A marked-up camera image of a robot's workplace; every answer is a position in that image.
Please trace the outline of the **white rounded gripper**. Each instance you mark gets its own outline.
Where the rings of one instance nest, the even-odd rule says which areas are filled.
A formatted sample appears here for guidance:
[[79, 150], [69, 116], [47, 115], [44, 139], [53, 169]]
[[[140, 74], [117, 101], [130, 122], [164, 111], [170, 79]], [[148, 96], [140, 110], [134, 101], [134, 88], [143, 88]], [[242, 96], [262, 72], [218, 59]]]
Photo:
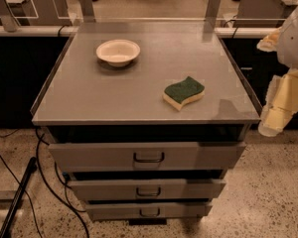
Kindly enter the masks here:
[[283, 76], [274, 75], [265, 97], [258, 132], [275, 137], [298, 112], [298, 6], [278, 28], [256, 46], [263, 52], [276, 52], [280, 63], [291, 67]]

